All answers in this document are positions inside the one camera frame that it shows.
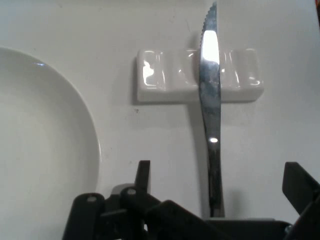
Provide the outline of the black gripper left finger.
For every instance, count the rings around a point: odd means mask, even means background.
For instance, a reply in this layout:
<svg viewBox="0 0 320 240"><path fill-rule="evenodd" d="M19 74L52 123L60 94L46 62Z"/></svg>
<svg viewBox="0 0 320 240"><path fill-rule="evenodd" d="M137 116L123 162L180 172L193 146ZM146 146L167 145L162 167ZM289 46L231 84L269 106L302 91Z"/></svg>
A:
<svg viewBox="0 0 320 240"><path fill-rule="evenodd" d="M148 193L149 160L138 163L135 181L104 198L77 196L71 206L64 240L223 240L225 234L171 200Z"/></svg>

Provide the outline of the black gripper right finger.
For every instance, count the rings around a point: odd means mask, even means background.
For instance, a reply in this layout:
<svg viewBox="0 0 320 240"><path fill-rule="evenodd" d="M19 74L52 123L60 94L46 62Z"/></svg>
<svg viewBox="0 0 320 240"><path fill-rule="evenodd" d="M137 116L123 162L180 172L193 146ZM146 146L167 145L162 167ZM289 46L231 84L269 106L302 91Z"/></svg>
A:
<svg viewBox="0 0 320 240"><path fill-rule="evenodd" d="M282 192L299 214L286 240L320 238L320 184L297 162L286 162Z"/></svg>

